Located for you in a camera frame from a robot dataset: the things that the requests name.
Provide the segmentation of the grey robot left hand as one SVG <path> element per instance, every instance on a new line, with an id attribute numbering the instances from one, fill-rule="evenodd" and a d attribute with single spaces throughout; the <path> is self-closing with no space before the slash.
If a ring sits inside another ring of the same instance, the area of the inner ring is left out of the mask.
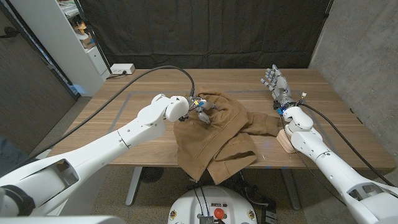
<path id="1" fill-rule="evenodd" d="M 216 105 L 210 101 L 200 98 L 199 96 L 189 96 L 187 101 L 189 105 L 188 113 L 195 111 L 201 121 L 205 122 L 206 124 L 210 124 L 210 119 L 205 113 L 205 110 L 216 109 Z"/>

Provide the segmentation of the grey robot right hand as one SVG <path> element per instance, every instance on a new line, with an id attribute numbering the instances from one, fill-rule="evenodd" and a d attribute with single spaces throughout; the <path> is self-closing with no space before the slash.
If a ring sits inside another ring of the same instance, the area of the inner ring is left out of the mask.
<path id="1" fill-rule="evenodd" d="M 261 82 L 271 91 L 275 110 L 288 108 L 293 104 L 290 86 L 275 64 L 272 65 L 272 68 L 266 70 L 265 78 L 262 78 Z"/>

